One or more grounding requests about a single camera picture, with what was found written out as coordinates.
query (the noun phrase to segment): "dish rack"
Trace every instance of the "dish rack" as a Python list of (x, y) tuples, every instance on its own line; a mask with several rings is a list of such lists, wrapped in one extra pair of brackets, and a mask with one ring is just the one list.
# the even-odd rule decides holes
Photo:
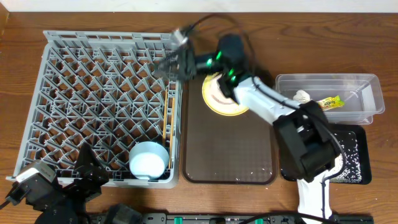
[[(48, 44), (13, 177), (36, 159), (70, 184), (87, 142), (109, 173), (106, 186), (172, 188), (178, 182), (182, 85), (153, 76), (174, 50), (169, 34), (44, 31)], [(170, 164), (157, 180), (136, 179), (129, 150), (155, 141)]]

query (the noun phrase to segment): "plastic bin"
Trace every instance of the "plastic bin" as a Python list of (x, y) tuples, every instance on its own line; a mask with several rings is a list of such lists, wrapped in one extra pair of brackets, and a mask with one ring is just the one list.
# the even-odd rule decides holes
[[(49, 43), (30, 105), (13, 177), (36, 159), (70, 184), (87, 142), (109, 174), (105, 186), (172, 188), (178, 183), (182, 86), (156, 79), (153, 63), (174, 50), (169, 34), (44, 31)], [(156, 180), (136, 179), (129, 151), (162, 142), (170, 165)]]
[(331, 123), (371, 124), (374, 114), (384, 112), (380, 82), (373, 74), (282, 74), (275, 88), (289, 98), (304, 90), (315, 101), (339, 95), (345, 105), (325, 112)]

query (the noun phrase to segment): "wooden table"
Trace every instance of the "wooden table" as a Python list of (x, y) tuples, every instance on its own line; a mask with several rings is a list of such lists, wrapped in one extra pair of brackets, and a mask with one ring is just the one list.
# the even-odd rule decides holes
[[(30, 101), (47, 41), (43, 30), (169, 32), (203, 14), (11, 13), (0, 43), (0, 195), (16, 163)], [(365, 126), (373, 181), (332, 184), (330, 205), (338, 213), (368, 213), (376, 223), (398, 223), (398, 16), (395, 14), (236, 14), (257, 57), (280, 73), (374, 73), (386, 111)], [(213, 50), (231, 25), (206, 23), (198, 48)], [(281, 177), (270, 186), (198, 185), (180, 177), (173, 189), (103, 188), (87, 205), (101, 212), (125, 203), (140, 212), (261, 213), (296, 210), (296, 183)], [(20, 204), (0, 211), (2, 223), (33, 223), (39, 212)]]

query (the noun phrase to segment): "white wall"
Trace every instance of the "white wall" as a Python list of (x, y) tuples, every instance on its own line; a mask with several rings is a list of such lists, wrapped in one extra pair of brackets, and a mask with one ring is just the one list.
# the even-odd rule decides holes
[(398, 0), (0, 0), (10, 12), (398, 12)]

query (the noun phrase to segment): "yellow snack package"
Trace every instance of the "yellow snack package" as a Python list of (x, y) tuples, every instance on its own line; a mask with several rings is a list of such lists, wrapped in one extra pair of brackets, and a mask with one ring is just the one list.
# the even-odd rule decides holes
[(323, 111), (344, 106), (344, 101), (340, 99), (340, 96), (328, 97), (317, 103), (321, 106)]

